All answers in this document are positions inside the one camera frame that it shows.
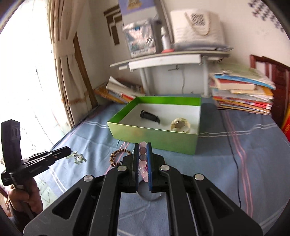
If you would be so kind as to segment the person's left hand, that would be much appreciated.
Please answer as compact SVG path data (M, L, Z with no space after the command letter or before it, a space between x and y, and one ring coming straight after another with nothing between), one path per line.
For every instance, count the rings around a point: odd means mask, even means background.
M7 188L8 199L12 207L23 212L22 203L27 203L32 212L39 214L43 211L43 203L36 181L32 178L25 183L26 190L16 189L13 185Z

